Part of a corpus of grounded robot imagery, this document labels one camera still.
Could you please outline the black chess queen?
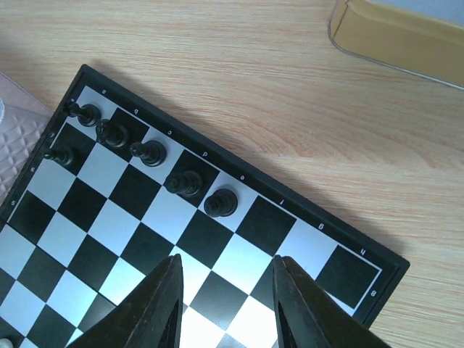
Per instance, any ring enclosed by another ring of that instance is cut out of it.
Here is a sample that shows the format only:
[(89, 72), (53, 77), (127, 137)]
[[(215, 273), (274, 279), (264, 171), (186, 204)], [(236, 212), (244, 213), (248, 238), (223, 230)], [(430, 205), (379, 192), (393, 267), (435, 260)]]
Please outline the black chess queen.
[(195, 170), (171, 173), (165, 180), (165, 188), (168, 192), (184, 197), (196, 196), (202, 187), (202, 177)]

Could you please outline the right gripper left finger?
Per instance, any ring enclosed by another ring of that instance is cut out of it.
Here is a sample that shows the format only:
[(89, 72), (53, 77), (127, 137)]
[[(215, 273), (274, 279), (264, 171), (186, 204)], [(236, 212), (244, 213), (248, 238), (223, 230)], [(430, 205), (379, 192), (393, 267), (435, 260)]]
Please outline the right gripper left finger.
[(108, 315), (71, 347), (179, 347), (183, 314), (181, 256), (165, 257)]

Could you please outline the black chess pawn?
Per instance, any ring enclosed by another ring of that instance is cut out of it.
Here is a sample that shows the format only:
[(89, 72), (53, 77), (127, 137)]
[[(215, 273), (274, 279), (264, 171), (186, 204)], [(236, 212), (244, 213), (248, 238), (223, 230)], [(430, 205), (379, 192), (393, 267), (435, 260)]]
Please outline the black chess pawn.
[(73, 148), (64, 146), (46, 149), (43, 157), (46, 160), (53, 160), (63, 167), (68, 167), (75, 161), (77, 154)]

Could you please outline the black chess bishop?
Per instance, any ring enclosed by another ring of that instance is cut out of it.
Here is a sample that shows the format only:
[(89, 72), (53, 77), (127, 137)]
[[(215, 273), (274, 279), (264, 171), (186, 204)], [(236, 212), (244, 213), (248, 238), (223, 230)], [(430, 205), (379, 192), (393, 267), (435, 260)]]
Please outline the black chess bishop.
[(145, 143), (135, 142), (129, 146), (129, 152), (133, 157), (138, 157), (143, 164), (149, 167), (161, 165), (167, 158), (165, 146), (156, 140)]

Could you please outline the black chess king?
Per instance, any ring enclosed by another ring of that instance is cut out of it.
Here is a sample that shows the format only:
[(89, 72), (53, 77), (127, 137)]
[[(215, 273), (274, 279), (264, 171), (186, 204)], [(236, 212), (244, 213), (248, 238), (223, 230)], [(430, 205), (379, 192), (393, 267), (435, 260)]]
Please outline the black chess king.
[(239, 205), (238, 194), (231, 187), (221, 187), (209, 194), (204, 203), (204, 212), (212, 218), (232, 215)]

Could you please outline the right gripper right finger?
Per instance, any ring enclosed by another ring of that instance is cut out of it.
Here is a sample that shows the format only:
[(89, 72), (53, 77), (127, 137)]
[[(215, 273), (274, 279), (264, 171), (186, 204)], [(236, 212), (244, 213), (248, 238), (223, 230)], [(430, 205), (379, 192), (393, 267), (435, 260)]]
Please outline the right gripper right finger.
[(383, 347), (288, 256), (273, 258), (273, 303), (279, 347)]

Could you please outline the black chess piece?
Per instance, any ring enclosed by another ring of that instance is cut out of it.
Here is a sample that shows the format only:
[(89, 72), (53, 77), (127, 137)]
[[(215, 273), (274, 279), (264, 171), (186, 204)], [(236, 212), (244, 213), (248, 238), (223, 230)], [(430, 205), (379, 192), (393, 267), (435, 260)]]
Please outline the black chess piece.
[(101, 119), (101, 111), (93, 104), (84, 104), (80, 107), (76, 102), (67, 103), (64, 112), (68, 117), (76, 117), (85, 127), (93, 127)]
[(112, 148), (125, 146), (129, 139), (127, 129), (113, 120), (102, 119), (96, 122), (96, 141)]

